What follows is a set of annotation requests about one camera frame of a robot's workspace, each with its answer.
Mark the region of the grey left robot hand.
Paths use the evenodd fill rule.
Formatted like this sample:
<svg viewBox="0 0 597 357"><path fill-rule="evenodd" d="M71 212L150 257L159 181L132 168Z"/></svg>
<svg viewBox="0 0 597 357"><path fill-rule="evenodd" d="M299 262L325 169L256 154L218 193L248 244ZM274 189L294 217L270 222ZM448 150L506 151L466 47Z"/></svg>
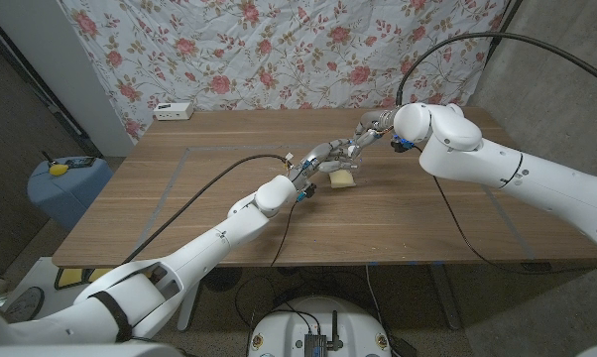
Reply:
<svg viewBox="0 0 597 357"><path fill-rule="evenodd" d="M300 162L290 169L289 179L298 192L297 202L314 195L315 184L309 179L317 174L350 174L358 168L358 159L348 156L349 139L338 139L314 147Z"/></svg>

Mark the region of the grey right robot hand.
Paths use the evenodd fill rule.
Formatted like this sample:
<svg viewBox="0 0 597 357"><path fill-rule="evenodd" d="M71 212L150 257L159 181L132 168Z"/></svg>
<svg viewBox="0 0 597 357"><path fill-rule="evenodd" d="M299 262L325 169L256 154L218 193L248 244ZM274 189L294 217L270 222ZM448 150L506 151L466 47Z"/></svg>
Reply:
<svg viewBox="0 0 597 357"><path fill-rule="evenodd" d="M397 112L398 108L364 113L356 126L353 137L350 139L348 156L351 159L356 159L363 149L391 131Z"/></svg>

